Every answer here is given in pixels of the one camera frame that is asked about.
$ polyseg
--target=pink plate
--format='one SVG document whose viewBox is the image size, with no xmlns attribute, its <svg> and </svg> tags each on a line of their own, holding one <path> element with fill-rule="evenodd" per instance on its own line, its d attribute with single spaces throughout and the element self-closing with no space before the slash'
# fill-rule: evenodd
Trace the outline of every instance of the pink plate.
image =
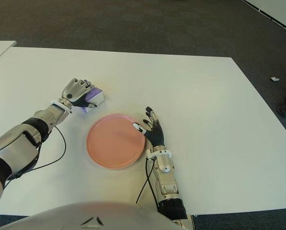
<svg viewBox="0 0 286 230">
<path fill-rule="evenodd" d="M 90 129 L 86 149 L 92 160 L 108 169 L 121 169 L 135 162 L 144 150 L 145 137 L 125 114 L 101 118 Z"/>
</svg>

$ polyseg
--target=robotic hand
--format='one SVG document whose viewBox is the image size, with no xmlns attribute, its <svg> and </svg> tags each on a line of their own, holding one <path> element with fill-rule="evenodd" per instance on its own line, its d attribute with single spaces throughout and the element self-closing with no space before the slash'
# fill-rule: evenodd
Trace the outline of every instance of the robotic hand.
<svg viewBox="0 0 286 230">
<path fill-rule="evenodd" d="M 147 150 L 147 158 L 154 160 L 153 173 L 156 177 L 156 191 L 158 211 L 185 229 L 193 229 L 191 217 L 187 216 L 180 191 L 174 177 L 175 166 L 171 160 L 171 152 L 164 145 L 164 134 L 155 112 L 146 108 L 146 115 L 150 121 L 143 122 L 150 126 L 151 131 L 146 130 L 138 123 L 133 123 L 134 128 L 144 134 L 151 142 L 153 152 Z"/>
<path fill-rule="evenodd" d="M 94 86 L 89 81 L 72 79 L 59 101 L 17 125 L 0 137 L 0 197 L 6 180 L 18 178 L 37 163 L 37 148 L 48 138 L 52 128 L 61 123 L 72 106 L 96 107 L 85 101 Z"/>
</svg>

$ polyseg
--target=black cable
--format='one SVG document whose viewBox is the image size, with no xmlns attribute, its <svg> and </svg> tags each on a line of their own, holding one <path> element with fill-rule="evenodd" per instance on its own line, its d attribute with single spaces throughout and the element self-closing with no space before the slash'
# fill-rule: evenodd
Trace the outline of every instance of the black cable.
<svg viewBox="0 0 286 230">
<path fill-rule="evenodd" d="M 3 189 L 5 189 L 11 181 L 12 181 L 12 180 L 10 180 L 9 182 L 7 182 L 7 184 L 4 186 Z"/>
<path fill-rule="evenodd" d="M 149 173 L 149 175 L 148 175 L 148 178 L 150 177 L 150 175 L 151 175 L 151 173 L 152 173 L 153 166 L 154 166 L 154 160 L 153 160 L 153 164 L 152 164 L 150 173 Z M 145 188 L 145 185 L 146 185 L 147 181 L 148 181 L 148 180 L 146 179 L 146 181 L 145 181 L 145 183 L 144 183 L 144 185 L 143 185 L 141 191 L 139 192 L 139 195 L 138 195 L 138 197 L 137 197 L 137 201 L 135 202 L 136 204 L 137 204 L 137 202 L 138 202 L 138 200 L 139 200 L 139 197 L 141 196 L 141 194 L 142 194 L 142 192 L 143 192 L 143 190 L 144 190 L 144 188 Z"/>
<path fill-rule="evenodd" d="M 55 161 L 53 161 L 53 162 L 51 162 L 51 163 L 48 163 L 48 164 L 42 165 L 42 166 L 40 166 L 40 167 L 34 168 L 34 169 L 32 169 L 31 171 L 36 170 L 36 169 L 43 168 L 43 167 L 48 166 L 48 165 L 50 165 L 50 164 L 53 164 L 53 163 L 59 161 L 59 160 L 65 155 L 65 152 L 66 152 L 66 141 L 65 141 L 65 138 L 64 138 L 63 134 L 61 133 L 61 131 L 60 131 L 56 126 L 55 126 L 55 128 L 59 131 L 59 133 L 61 134 L 61 136 L 62 136 L 62 138 L 63 138 L 63 141 L 64 141 L 64 146 L 65 146 L 65 148 L 64 148 L 64 152 L 63 152 L 62 156 L 61 156 L 59 159 L 57 159 L 57 160 L 55 160 Z M 39 153 L 40 150 L 41 150 L 41 146 L 42 146 L 42 145 L 40 145 L 40 146 L 38 147 L 38 153 Z"/>
<path fill-rule="evenodd" d="M 159 211 L 159 205 L 158 205 L 158 202 L 157 202 L 157 198 L 156 198 L 156 195 L 155 195 L 154 192 L 153 192 L 153 188 L 152 188 L 152 186 L 151 186 L 151 183 L 150 183 L 150 180 L 149 180 L 149 177 L 148 177 L 147 161 L 148 161 L 148 159 L 146 158 L 146 164 L 145 164 L 146 177 L 147 177 L 147 181 L 148 181 L 149 187 L 150 187 L 151 192 L 152 192 L 152 195 L 153 195 L 154 202 L 156 203 L 156 206 L 157 206 L 157 211 Z"/>
</svg>

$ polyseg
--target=robot forearm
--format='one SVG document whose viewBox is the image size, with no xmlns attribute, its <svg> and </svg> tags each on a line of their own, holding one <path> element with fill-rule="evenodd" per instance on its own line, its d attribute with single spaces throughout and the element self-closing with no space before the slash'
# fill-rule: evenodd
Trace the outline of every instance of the robot forearm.
<svg viewBox="0 0 286 230">
<path fill-rule="evenodd" d="M 59 101 L 35 114 L 0 137 L 0 197 L 6 180 L 20 177 L 37 163 L 37 148 L 46 141 L 52 128 L 71 113 L 72 106 L 90 107 L 85 96 L 94 86 L 89 81 L 73 79 Z"/>
<path fill-rule="evenodd" d="M 147 151 L 147 158 L 154 159 L 153 173 L 156 177 L 159 212 L 174 222 L 186 220 L 187 214 L 174 176 L 175 166 L 171 152 L 165 146 L 156 146 Z"/>
</svg>

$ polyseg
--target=fingertip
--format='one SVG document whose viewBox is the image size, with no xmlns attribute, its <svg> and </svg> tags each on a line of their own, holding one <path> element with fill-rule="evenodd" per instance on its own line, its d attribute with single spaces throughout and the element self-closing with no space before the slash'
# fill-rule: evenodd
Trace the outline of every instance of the fingertip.
<svg viewBox="0 0 286 230">
<path fill-rule="evenodd" d="M 149 106 L 147 106 L 146 111 L 147 111 L 148 113 L 150 113 L 150 112 L 152 111 L 152 109 L 151 109 Z"/>
<path fill-rule="evenodd" d="M 139 129 L 139 123 L 133 122 L 132 125 L 133 125 L 134 128 Z"/>
</svg>

